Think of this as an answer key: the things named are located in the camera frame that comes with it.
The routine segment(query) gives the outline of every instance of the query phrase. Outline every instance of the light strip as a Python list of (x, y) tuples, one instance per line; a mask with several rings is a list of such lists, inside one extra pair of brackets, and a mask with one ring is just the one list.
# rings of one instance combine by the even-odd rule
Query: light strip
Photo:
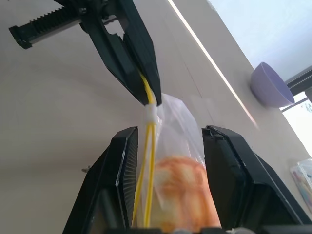
[(176, 7), (176, 5), (174, 4), (174, 2), (172, 0), (167, 0), (169, 2), (169, 4), (172, 6), (172, 8), (174, 9), (174, 11), (176, 12), (176, 14), (179, 16), (179, 18), (181, 19), (181, 21), (183, 22), (183, 24), (185, 25), (185, 27), (187, 28), (187, 30), (189, 30), (190, 34), (192, 35), (192, 37), (195, 39), (195, 41), (197, 42), (197, 44), (199, 45), (199, 47), (201, 48), (201, 50), (204, 52), (205, 56), (208, 58), (208, 60), (210, 61), (210, 63), (212, 64), (212, 66), (215, 68), (215, 70), (218, 72), (218, 74), (221, 76), (221, 78), (223, 79), (224, 83), (226, 84), (226, 86), (229, 88), (229, 90), (231, 91), (231, 93), (234, 95), (234, 97), (236, 98), (236, 100), (238, 101), (238, 103), (240, 104), (240, 106), (243, 108), (243, 110), (245, 111), (246, 115), (249, 117), (249, 119), (252, 121), (252, 123), (254, 124), (254, 126), (256, 128), (259, 129), (255, 119), (253, 118), (253, 116), (249, 113), (249, 111), (247, 110), (247, 108), (245, 107), (245, 105), (243, 104), (243, 102), (241, 101), (241, 99), (239, 98), (239, 96), (236, 94), (236, 92), (234, 91), (234, 89), (232, 88), (232, 86), (230, 85), (230, 83), (226, 80), (225, 76), (223, 75), (223, 73), (221, 72), (221, 70), (219, 69), (219, 67), (216, 65), (215, 61), (212, 59), (212, 57), (209, 55), (209, 53), (207, 52), (207, 50), (205, 49), (205, 47), (203, 46), (203, 44), (200, 42), (199, 38), (196, 36), (196, 34), (194, 33), (194, 31), (192, 30), (192, 28), (190, 27), (190, 25), (188, 24), (188, 22), (185, 20), (185, 18), (183, 17), (183, 15), (181, 14), (181, 12), (179, 11), (179, 9)]

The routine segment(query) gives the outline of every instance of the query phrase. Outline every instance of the screw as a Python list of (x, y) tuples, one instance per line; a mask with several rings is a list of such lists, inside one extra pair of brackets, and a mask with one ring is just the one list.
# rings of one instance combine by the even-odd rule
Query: screw
[(86, 13), (87, 13), (87, 8), (85, 8), (85, 7), (79, 8), (79, 13), (80, 13), (81, 15), (86, 14)]

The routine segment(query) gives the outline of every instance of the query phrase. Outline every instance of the white cable clip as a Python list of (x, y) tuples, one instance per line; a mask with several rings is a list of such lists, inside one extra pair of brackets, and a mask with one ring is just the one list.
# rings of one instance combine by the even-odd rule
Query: white cable clip
[(145, 105), (146, 124), (157, 123), (157, 106), (156, 104)]

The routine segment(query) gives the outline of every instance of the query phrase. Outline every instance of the plastic bag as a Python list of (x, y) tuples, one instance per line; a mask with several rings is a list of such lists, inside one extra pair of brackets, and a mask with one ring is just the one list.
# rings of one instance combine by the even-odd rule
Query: plastic bag
[[(150, 227), (161, 228), (165, 233), (220, 227), (207, 180), (201, 129), (185, 104), (170, 95), (162, 95), (157, 116)], [(147, 173), (144, 178), (143, 206)]]

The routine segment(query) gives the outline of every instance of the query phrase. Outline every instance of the ridged texture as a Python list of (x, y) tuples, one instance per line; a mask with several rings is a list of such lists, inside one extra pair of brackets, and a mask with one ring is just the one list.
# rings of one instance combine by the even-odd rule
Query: ridged texture
[(76, 18), (78, 16), (74, 8), (66, 6), (34, 19), (30, 23), (34, 26), (36, 32), (40, 34), (74, 21)]
[(123, 193), (130, 226), (137, 184), (137, 145), (138, 137), (132, 136), (129, 139), (129, 150), (123, 176)]

